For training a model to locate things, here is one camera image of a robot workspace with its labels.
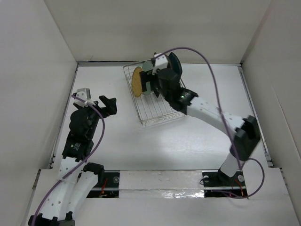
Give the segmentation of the yellow woven round plate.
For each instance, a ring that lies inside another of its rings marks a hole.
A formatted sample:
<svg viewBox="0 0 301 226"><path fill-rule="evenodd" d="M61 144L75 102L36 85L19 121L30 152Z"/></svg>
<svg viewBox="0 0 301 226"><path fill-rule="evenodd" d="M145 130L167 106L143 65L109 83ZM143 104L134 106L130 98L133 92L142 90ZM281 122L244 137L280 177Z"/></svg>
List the yellow woven round plate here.
<svg viewBox="0 0 301 226"><path fill-rule="evenodd" d="M132 74L131 89L135 97L139 97L143 92L141 77L140 77L140 72L142 71L143 70L141 67L136 67Z"/></svg>

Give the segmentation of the light green round plate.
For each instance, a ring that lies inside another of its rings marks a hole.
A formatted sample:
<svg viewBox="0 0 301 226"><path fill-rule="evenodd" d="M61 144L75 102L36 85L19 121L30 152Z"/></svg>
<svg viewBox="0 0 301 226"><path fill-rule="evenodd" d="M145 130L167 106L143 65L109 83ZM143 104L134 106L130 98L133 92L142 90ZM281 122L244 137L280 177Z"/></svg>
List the light green round plate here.
<svg viewBox="0 0 301 226"><path fill-rule="evenodd" d="M145 61L142 65L142 69L145 72L152 71L153 70L153 65L152 65L151 61L150 60ZM146 91L144 91L143 94L144 95L149 95L150 93L151 93L151 84L150 84L150 82L147 82L146 83Z"/></svg>

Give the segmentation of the teal square plate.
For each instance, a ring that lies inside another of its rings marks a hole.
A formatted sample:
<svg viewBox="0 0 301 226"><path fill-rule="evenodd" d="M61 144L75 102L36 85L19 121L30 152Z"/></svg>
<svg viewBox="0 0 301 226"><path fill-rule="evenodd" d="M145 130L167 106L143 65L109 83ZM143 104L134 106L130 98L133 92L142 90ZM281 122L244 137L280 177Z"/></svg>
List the teal square plate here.
<svg viewBox="0 0 301 226"><path fill-rule="evenodd" d="M182 76L182 65L179 61L179 58L173 52L171 52L168 57L169 57L171 68L173 69L173 71L176 74L178 74L181 77Z"/></svg>

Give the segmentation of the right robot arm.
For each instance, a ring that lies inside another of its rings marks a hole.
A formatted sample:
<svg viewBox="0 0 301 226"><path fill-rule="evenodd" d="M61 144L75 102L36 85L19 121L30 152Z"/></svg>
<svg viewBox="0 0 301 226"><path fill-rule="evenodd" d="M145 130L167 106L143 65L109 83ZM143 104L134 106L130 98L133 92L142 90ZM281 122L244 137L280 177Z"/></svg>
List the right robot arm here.
<svg viewBox="0 0 301 226"><path fill-rule="evenodd" d="M217 173L222 185L234 180L234 175L249 160L261 136L255 117L246 118L223 113L219 107L209 104L192 90L180 84L181 77L173 69L158 70L155 74L148 71L138 72L141 90L150 85L156 96L162 96L176 111L195 117L215 127L230 138L230 153Z"/></svg>

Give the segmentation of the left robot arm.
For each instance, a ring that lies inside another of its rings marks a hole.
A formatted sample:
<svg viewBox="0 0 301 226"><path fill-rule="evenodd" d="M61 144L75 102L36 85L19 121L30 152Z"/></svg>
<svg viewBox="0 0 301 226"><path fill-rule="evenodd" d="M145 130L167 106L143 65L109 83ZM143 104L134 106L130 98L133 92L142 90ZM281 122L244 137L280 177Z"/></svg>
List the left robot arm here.
<svg viewBox="0 0 301 226"><path fill-rule="evenodd" d="M91 101L79 92L72 95L77 108L70 116L69 134L62 152L56 183L41 200L35 213L30 216L30 226L73 226L75 216L91 189L106 184L104 166L88 162L97 150L93 137L98 122L117 113L117 100L99 96Z"/></svg>

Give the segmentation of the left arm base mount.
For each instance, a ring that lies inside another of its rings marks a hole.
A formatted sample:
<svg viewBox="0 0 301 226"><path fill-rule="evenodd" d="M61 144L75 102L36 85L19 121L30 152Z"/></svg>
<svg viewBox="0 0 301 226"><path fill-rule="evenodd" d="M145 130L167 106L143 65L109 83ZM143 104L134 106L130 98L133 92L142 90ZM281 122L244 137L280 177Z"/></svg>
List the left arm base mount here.
<svg viewBox="0 0 301 226"><path fill-rule="evenodd" d="M118 198L120 171L106 170L103 182L95 185L87 198Z"/></svg>

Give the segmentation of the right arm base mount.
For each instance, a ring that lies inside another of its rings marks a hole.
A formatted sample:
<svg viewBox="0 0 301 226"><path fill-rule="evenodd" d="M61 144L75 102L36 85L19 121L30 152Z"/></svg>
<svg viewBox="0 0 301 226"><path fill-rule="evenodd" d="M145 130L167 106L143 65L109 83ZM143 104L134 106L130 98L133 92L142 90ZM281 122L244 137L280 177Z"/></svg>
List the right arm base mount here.
<svg viewBox="0 0 301 226"><path fill-rule="evenodd" d="M199 182L204 187L205 198L245 197L248 195L242 171L229 178L221 176L217 170L203 171Z"/></svg>

